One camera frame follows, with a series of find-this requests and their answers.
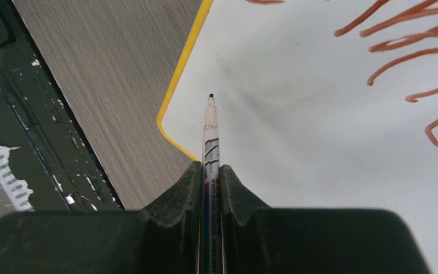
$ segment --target white board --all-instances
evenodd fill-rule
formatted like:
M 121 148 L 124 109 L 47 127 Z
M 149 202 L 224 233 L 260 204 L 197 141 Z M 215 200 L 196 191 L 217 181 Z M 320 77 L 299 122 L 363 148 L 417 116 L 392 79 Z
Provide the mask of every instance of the white board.
M 384 208 L 409 225 L 438 273 L 438 148 L 424 128 L 438 118 L 438 54 L 387 62 L 430 47 L 428 38 L 370 53 L 379 42 L 426 31 L 438 15 L 362 38 L 359 32 L 421 1 L 391 1 L 335 37 L 374 1 L 289 0 L 212 4 L 162 120 L 166 134 L 201 156 L 204 108 L 218 105 L 221 164 L 273 207 Z M 438 127 L 434 130 L 438 138 Z

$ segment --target wood grain surface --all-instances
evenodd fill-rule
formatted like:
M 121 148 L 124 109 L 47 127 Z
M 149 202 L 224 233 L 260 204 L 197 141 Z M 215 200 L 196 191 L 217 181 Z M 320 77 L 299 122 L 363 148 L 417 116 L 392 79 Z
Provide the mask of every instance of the wood grain surface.
M 155 119 L 201 0 L 14 0 L 128 209 L 191 160 Z

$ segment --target yellow border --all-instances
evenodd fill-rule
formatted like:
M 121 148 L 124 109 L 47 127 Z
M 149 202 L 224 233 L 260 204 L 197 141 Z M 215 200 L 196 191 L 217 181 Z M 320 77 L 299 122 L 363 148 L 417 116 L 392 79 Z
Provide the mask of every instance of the yellow border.
M 182 72 L 184 72 L 185 64 L 187 64 L 187 60 L 189 59 L 190 53 L 194 48 L 194 44 L 196 43 L 197 37 L 199 36 L 199 33 L 204 24 L 205 18 L 209 13 L 209 9 L 212 6 L 213 1 L 214 0 L 202 0 L 201 6 L 199 7 L 199 11 L 197 12 L 197 16 L 196 19 L 194 20 L 194 24 L 192 24 L 189 37 L 185 42 L 184 49 L 182 50 L 182 54 L 180 55 L 179 62 L 177 63 L 177 67 L 172 76 L 171 83 L 169 85 L 169 88 L 167 89 L 167 93 L 165 94 L 165 98 L 162 102 L 162 106 L 160 107 L 160 111 L 159 114 L 157 115 L 157 120 L 156 120 L 160 133 L 162 133 L 162 135 L 169 142 L 171 142 L 180 151 L 182 151 L 185 155 L 189 156 L 194 161 L 197 161 L 198 159 L 195 158 L 189 151 L 185 150 L 183 147 L 177 144 L 174 140 L 172 140 L 172 138 L 170 138 L 170 136 L 167 135 L 167 133 L 165 133 L 164 128 L 162 127 L 162 119 L 164 118 L 165 111 L 167 110 L 167 107 L 169 106 L 169 103 L 172 99 L 172 95 L 175 91 L 175 88 L 177 87 L 180 76 L 182 76 Z

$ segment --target white surface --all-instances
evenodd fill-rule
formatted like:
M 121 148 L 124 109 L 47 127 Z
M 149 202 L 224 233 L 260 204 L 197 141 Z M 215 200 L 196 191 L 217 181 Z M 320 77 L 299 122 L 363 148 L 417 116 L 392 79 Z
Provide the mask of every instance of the white surface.
M 438 39 L 386 53 L 368 47 L 438 25 L 438 15 L 368 38 L 359 32 L 420 1 L 391 1 L 343 37 L 333 33 L 374 1 L 289 0 L 275 6 L 215 1 L 163 119 L 201 157 L 204 100 L 218 107 L 221 164 L 274 207 L 366 207 L 398 213 L 438 273 L 438 54 L 387 62 Z

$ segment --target curved line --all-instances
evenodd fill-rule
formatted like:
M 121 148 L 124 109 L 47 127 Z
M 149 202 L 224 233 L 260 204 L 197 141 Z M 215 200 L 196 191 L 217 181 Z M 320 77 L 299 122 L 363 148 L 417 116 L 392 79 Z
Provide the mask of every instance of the curved line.
M 185 155 L 187 155 L 189 158 L 191 158 L 194 161 L 198 161 L 198 159 L 195 158 L 189 151 L 185 150 L 183 147 L 177 144 L 169 135 L 167 135 L 167 133 L 165 133 L 164 128 L 162 127 L 162 119 L 164 119 L 164 115 L 165 112 L 167 111 L 167 107 L 169 106 L 175 88 L 179 83 L 180 76 L 182 76 L 182 72 L 184 72 L 185 65 L 187 64 L 187 60 L 189 59 L 190 53 L 192 52 L 192 49 L 194 48 L 194 44 L 197 41 L 197 37 L 199 36 L 201 28 L 205 22 L 205 18 L 209 13 L 209 9 L 212 6 L 212 2 L 214 2 L 214 0 L 202 0 L 201 6 L 199 7 L 199 11 L 197 12 L 196 19 L 192 24 L 189 37 L 187 37 L 187 41 L 185 42 L 184 49 L 182 50 L 182 54 L 180 55 L 179 62 L 177 63 L 177 67 L 172 76 L 171 83 L 169 84 L 167 93 L 165 94 L 165 98 L 162 101 L 162 105 L 160 107 L 159 114 L 157 115 L 157 119 L 156 119 L 156 123 L 160 130 L 160 133 L 162 133 L 162 135 L 167 139 L 167 141 L 172 143 L 175 147 L 177 147 L 180 151 L 182 151 Z

